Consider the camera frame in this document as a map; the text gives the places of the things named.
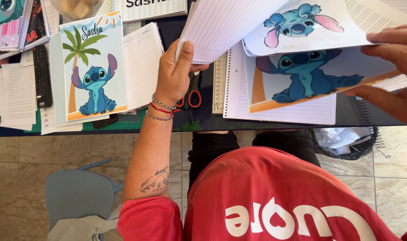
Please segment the red t-shirt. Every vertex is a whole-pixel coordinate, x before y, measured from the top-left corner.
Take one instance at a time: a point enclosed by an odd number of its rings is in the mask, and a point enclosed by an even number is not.
[[[117,228],[125,241],[399,240],[333,175],[265,147],[231,151],[201,172],[184,229],[162,196],[126,201]]]

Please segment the stitch nose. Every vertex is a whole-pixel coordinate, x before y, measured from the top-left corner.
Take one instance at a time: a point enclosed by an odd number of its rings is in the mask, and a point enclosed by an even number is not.
[[[99,74],[98,74],[98,73],[93,73],[93,74],[90,76],[90,79],[92,79],[93,81],[97,81],[98,78],[99,78]]]
[[[294,33],[301,33],[303,31],[305,31],[305,26],[303,26],[302,24],[296,24],[292,26],[292,31]]]
[[[298,64],[306,63],[308,60],[309,60],[309,57],[307,54],[299,54],[292,58],[292,62],[298,63]]]

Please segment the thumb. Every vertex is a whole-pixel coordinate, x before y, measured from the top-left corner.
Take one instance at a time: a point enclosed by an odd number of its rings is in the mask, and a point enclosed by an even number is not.
[[[343,93],[348,96],[361,97],[390,115],[396,116],[398,113],[403,112],[403,99],[380,88],[362,85],[351,90],[346,90]]]
[[[179,54],[179,59],[175,67],[175,71],[177,71],[181,75],[188,75],[191,61],[193,60],[193,43],[190,41],[185,41],[183,44],[183,48]]]

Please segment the red string bracelet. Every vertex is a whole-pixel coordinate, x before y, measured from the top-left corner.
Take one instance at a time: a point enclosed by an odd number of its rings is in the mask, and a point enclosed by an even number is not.
[[[152,102],[150,102],[150,105],[151,105],[151,107],[153,107],[153,109],[155,109],[155,110],[158,110],[158,111],[163,112],[163,113],[171,114],[171,118],[174,116],[174,113],[173,113],[173,112],[169,112],[169,111],[166,111],[166,110],[163,110],[163,109],[158,109],[156,106],[153,105]]]

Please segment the black spiral coil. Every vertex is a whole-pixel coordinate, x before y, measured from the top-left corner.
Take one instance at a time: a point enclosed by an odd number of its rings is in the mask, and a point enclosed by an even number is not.
[[[385,143],[379,133],[377,127],[373,127],[372,123],[374,123],[372,116],[367,108],[366,101],[362,98],[356,96],[348,96],[348,101],[351,104],[352,110],[354,114],[357,116],[359,122],[369,129],[370,136],[373,140],[373,144],[375,145],[376,149],[382,153],[385,158],[390,158],[391,155],[385,155],[381,149],[386,148]]]

